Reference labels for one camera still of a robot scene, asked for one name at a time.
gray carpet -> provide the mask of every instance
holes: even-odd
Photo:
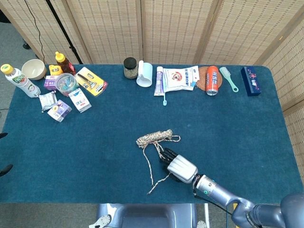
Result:
[[[22,47],[22,37],[11,24],[0,23],[1,45],[0,64],[9,63],[21,69],[22,65],[35,58],[32,50]],[[9,108],[15,86],[0,76],[0,130],[2,130],[7,108]],[[197,205],[198,217],[204,220],[203,205]],[[0,227],[23,227],[23,228],[85,228],[95,222],[97,213],[96,204],[1,204]],[[209,206],[210,227],[225,228],[226,214],[213,205]],[[231,219],[228,227],[235,228]]]

navy blue box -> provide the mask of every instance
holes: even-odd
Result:
[[[257,80],[257,74],[253,66],[245,66],[241,69],[245,88],[248,96],[258,96],[261,88]]]

blue tablecloth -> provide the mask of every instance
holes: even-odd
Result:
[[[14,164],[0,178],[1,202],[184,203],[194,199],[192,185],[168,179],[151,195],[150,174],[136,139],[172,129],[180,142],[163,142],[231,192],[253,202],[276,203],[302,191],[302,183],[268,68],[255,66],[262,94],[248,97],[240,70],[227,66],[239,87],[224,79],[210,97],[200,89],[169,92],[168,105],[154,97],[153,85],[139,87],[123,75],[122,65],[86,66],[109,86],[98,97],[82,89],[92,107],[72,112],[59,123],[41,113],[39,99],[20,89],[13,96],[0,140],[0,166]],[[184,68],[184,65],[169,65]],[[35,81],[42,93],[43,80]],[[146,150],[155,180],[166,174],[155,148]]]

woven coaster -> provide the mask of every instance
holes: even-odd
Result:
[[[199,81],[197,81],[196,86],[201,90],[206,91],[206,74],[208,66],[202,66],[199,68]],[[223,78],[221,74],[218,74],[218,86],[222,85]]]

small jar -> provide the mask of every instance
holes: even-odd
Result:
[[[128,79],[135,79],[138,75],[138,66],[136,59],[133,57],[128,57],[123,62],[123,72],[124,76]]]

